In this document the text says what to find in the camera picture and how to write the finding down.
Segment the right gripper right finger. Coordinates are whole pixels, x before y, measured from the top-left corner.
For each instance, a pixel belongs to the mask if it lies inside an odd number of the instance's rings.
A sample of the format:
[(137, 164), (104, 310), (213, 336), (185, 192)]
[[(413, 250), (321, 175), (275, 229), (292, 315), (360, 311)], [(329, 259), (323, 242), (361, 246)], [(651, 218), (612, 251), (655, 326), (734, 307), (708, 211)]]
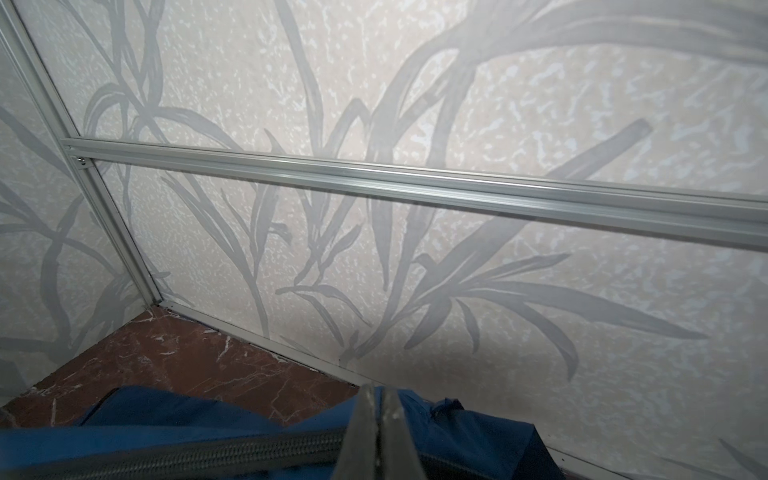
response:
[(398, 391), (385, 387), (379, 420), (379, 477), (392, 480), (427, 480)]

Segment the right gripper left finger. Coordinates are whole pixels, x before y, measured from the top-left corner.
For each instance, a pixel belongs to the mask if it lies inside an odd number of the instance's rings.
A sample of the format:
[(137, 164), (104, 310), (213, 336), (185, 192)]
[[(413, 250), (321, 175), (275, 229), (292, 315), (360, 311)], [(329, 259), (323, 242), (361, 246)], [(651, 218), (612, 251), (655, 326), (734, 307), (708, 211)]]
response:
[(378, 420), (373, 385), (358, 391), (352, 416), (342, 441), (331, 478), (374, 480), (377, 478)]

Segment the blue jacket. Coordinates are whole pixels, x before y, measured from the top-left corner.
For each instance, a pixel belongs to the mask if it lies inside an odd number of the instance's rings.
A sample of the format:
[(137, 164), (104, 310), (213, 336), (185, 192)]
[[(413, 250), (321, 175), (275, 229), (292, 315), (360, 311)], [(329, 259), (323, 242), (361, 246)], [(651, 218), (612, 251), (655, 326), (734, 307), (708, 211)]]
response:
[[(374, 387), (379, 420), (385, 387)], [(398, 395), (428, 479), (559, 479), (536, 428)], [(69, 427), (1, 434), (5, 479), (332, 479), (357, 395), (282, 427), (223, 402), (121, 387)]]

